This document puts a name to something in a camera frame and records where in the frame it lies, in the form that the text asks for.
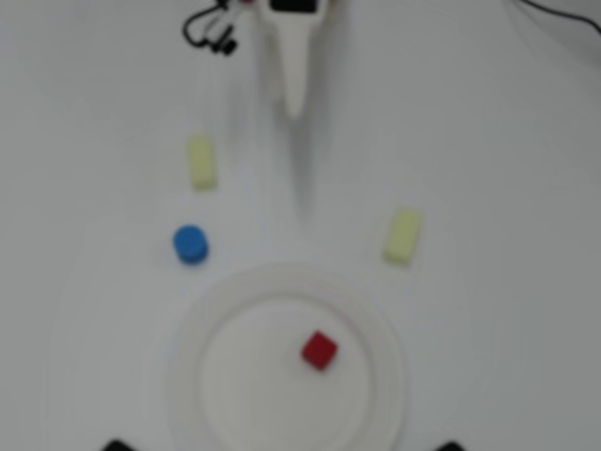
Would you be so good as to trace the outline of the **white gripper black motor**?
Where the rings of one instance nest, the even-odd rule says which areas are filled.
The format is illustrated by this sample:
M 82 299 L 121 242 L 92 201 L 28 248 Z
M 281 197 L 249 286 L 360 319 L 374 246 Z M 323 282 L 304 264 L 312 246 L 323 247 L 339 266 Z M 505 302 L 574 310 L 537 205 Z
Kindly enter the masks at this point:
M 259 0 L 256 5 L 275 37 L 286 113 L 290 118 L 300 118 L 307 97 L 312 38 L 323 24 L 330 2 Z

